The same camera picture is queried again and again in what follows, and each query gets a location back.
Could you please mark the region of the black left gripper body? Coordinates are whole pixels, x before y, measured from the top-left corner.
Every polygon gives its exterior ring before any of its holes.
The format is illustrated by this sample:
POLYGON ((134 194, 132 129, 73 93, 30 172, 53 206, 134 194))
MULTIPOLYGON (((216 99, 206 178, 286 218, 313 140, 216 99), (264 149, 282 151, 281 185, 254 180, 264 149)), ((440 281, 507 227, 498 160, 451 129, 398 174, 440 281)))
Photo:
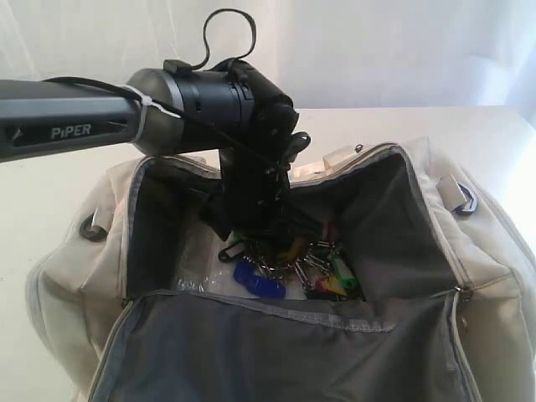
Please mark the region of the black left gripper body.
POLYGON ((309 137, 292 137, 276 154, 276 167, 219 141, 220 185, 203 202, 199 217, 222 240, 237 231, 246 239, 291 242, 317 240, 321 223, 290 200, 288 171, 309 137))

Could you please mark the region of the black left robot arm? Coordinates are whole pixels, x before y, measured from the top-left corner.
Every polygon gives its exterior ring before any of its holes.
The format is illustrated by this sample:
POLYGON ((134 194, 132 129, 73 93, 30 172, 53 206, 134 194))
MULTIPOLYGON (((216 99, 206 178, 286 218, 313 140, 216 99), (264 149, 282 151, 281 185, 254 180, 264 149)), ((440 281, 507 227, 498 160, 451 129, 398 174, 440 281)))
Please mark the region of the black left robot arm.
POLYGON ((289 171, 310 137, 291 98, 247 62, 210 70, 178 60, 124 86, 81 77, 1 83, 1 159, 119 143, 152 157, 215 150, 220 177, 195 184, 203 220, 226 238, 314 241, 322 225, 290 199, 289 171))

